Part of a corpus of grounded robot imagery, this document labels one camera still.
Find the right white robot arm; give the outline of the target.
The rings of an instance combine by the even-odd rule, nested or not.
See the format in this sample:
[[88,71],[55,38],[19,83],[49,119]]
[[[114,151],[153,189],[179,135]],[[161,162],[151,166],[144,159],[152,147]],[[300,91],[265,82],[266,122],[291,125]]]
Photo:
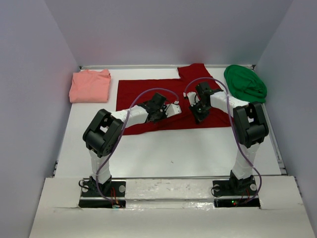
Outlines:
[[198,84],[195,89],[194,92],[184,92],[183,96],[190,103],[189,109],[196,123],[203,122],[210,114],[210,109],[221,110],[228,114],[237,144],[236,160],[229,179],[213,182],[213,196],[247,196],[249,200],[254,199],[263,181],[260,179],[260,183],[256,184],[253,174],[259,171],[254,161],[260,145],[269,134],[261,103],[239,100],[230,96],[227,90],[211,89],[207,82]]

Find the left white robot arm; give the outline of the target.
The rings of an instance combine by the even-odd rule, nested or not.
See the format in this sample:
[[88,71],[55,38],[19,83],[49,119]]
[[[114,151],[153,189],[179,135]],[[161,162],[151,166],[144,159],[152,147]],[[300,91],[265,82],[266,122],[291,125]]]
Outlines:
[[167,118],[170,104],[160,93],[154,93],[151,99],[133,102],[130,108],[109,112],[99,110],[83,134],[83,140],[91,156],[92,174],[82,187],[106,197],[111,187],[109,159],[117,148],[126,128],[157,122]]

